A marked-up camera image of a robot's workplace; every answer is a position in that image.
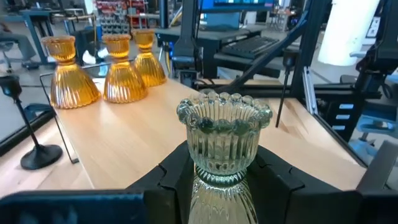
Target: light wood tabletop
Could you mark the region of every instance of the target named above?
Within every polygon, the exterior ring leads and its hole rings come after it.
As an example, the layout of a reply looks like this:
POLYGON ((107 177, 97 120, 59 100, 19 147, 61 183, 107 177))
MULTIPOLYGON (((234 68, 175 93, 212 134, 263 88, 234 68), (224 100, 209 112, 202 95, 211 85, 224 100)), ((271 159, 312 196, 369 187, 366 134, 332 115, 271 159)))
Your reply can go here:
MULTIPOLYGON (((179 102, 196 91, 173 80, 152 87, 141 101, 112 104, 103 100, 57 110, 80 162, 96 189, 123 189, 141 178, 186 140, 176 115, 179 102)), ((275 128, 278 99, 259 144, 293 166, 341 190, 355 189, 365 169, 328 135, 294 99, 286 100, 282 124, 275 128)))

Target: computer monitor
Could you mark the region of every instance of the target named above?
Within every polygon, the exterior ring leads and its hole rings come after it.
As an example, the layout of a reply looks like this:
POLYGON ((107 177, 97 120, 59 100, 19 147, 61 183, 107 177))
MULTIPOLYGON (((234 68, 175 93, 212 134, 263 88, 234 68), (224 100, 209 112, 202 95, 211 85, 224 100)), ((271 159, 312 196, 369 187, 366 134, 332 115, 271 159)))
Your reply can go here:
POLYGON ((202 13, 271 10, 274 0, 199 0, 202 13))

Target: glass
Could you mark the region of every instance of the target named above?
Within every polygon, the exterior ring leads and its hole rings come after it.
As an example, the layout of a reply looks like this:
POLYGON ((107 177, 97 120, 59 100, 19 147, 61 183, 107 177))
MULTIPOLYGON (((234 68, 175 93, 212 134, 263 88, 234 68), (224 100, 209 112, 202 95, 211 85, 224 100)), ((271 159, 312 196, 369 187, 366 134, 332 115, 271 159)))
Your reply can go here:
POLYGON ((134 40, 140 53, 134 61, 134 65, 142 75, 146 86, 157 86, 166 82, 162 65, 155 58, 152 51, 155 31, 152 29, 135 30, 134 40))
POLYGON ((112 103, 130 103, 143 99, 147 88, 140 73, 130 64, 130 35, 104 35, 103 40, 113 63, 105 78, 104 99, 112 103))
POLYGON ((51 105, 71 109, 98 100, 101 93, 86 72, 75 63, 75 38, 69 35, 45 37, 42 42, 58 63, 51 82, 51 105))
POLYGON ((210 91, 182 100, 177 114, 196 164, 189 223, 257 223, 246 167, 271 109, 250 96, 210 91))

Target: lamp base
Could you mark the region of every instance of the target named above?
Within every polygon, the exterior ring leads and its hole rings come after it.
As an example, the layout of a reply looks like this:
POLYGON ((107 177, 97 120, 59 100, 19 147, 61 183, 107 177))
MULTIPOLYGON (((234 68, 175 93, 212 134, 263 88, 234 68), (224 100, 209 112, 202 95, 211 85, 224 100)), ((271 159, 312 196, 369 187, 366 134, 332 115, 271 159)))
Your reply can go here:
POLYGON ((36 170, 49 166, 62 156, 62 149, 57 145, 39 145, 25 154, 21 159, 21 167, 25 170, 36 170))

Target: keyboard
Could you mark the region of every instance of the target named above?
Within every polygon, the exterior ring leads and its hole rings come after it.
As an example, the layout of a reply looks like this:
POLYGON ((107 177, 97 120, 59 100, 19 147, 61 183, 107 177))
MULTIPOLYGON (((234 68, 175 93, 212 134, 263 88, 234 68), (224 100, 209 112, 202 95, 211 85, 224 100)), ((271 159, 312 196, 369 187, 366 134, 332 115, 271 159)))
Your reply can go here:
POLYGON ((269 37, 251 37, 229 44, 221 49, 221 52, 243 58, 255 59, 267 52, 279 40, 269 37))

